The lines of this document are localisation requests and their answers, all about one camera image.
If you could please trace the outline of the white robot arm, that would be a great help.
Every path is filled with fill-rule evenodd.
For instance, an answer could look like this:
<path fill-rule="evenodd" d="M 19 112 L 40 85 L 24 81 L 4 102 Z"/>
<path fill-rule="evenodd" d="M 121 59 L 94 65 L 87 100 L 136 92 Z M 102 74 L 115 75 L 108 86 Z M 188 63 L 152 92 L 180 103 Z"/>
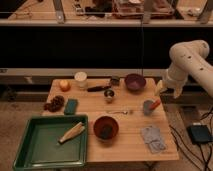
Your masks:
<path fill-rule="evenodd" d="M 174 44 L 169 50 L 171 64 L 157 83 L 155 94 L 173 89 L 173 97 L 178 98 L 183 91 L 188 76 L 191 76 L 213 97 L 213 66 L 206 58 L 210 47 L 204 40 L 194 40 Z"/>

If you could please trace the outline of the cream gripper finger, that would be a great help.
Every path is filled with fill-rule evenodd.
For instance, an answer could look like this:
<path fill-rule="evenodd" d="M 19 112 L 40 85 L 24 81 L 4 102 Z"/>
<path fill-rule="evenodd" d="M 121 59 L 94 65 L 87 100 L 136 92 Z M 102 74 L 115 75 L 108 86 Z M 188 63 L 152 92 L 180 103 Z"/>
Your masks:
<path fill-rule="evenodd" d="M 182 89 L 175 89 L 173 92 L 173 98 L 176 99 L 178 98 L 182 93 Z"/>
<path fill-rule="evenodd" d="M 155 88 L 155 95 L 158 96 L 161 91 L 163 90 L 163 82 L 162 80 L 158 81 L 158 83 L 156 84 L 156 88 Z"/>

